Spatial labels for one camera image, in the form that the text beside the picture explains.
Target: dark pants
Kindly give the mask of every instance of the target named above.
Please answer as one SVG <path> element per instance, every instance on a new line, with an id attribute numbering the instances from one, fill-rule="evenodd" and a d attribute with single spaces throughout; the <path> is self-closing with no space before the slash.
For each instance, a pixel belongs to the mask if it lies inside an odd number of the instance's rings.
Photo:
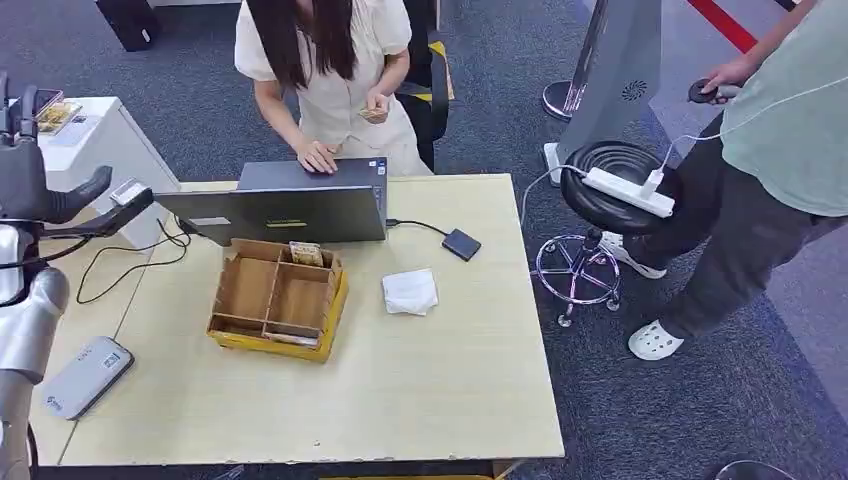
<path id="1" fill-rule="evenodd" d="M 716 118 L 701 136 L 719 133 L 721 121 Z M 848 217 L 820 217 L 780 203 L 756 178 L 726 163 L 722 149 L 721 139 L 695 144 L 677 169 L 684 192 L 670 224 L 625 241 L 636 261 L 663 269 L 710 238 L 689 283 L 660 316 L 678 338 L 715 329 L 765 290 L 775 267 L 848 223 Z"/>

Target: white tissue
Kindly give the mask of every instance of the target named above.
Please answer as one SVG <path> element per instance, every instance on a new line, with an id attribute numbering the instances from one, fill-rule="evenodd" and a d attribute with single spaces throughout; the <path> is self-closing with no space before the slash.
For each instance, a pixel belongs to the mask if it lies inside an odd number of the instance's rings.
<path id="1" fill-rule="evenodd" d="M 383 277 L 383 294 L 389 313 L 424 316 L 430 308 L 439 304 L 436 281 L 429 268 Z"/>

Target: black stool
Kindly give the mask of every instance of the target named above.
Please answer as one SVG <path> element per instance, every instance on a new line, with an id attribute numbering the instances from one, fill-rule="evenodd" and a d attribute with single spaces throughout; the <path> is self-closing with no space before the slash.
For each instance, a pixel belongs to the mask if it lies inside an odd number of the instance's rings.
<path id="1" fill-rule="evenodd" d="M 662 160 L 642 147 L 605 141 L 575 151 L 566 164 L 584 172 L 598 167 L 642 184 L 651 171 L 662 165 Z M 677 173 L 669 168 L 664 173 L 665 178 L 657 191 L 679 201 L 682 195 Z M 559 315 L 558 322 L 569 327 L 575 305 L 606 302 L 607 308 L 613 312 L 621 305 L 618 262 L 600 244 L 601 230 L 621 235 L 647 235 L 662 228 L 669 219 L 657 217 L 586 186 L 582 177 L 572 170 L 563 170 L 560 188 L 571 209 L 592 227 L 585 235 L 560 235 L 545 242 L 536 255 L 536 269 L 532 274 L 554 296 L 567 302 L 568 306 Z M 567 293 L 563 293 L 563 288 L 567 288 Z"/>

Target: white power bank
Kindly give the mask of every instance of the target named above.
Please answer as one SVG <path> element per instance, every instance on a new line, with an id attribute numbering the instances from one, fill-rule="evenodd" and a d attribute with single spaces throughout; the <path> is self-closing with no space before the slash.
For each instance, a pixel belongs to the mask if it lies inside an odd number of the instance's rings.
<path id="1" fill-rule="evenodd" d="M 42 401 L 54 415 L 76 420 L 134 361 L 132 354 L 111 338 L 96 337 L 45 385 Z"/>

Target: stool wheel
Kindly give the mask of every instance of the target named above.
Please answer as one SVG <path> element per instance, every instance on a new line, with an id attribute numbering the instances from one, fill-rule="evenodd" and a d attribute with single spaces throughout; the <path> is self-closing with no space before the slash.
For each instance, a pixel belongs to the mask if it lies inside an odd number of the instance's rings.
<path id="1" fill-rule="evenodd" d="M 568 328 L 573 323 L 573 321 L 569 317 L 571 317 L 571 312 L 574 310 L 574 305 L 569 305 L 568 307 L 569 307 L 569 309 L 566 310 L 565 313 L 563 313 L 559 317 L 557 317 L 557 323 L 559 324 L 560 327 L 563 327 L 563 328 Z"/>

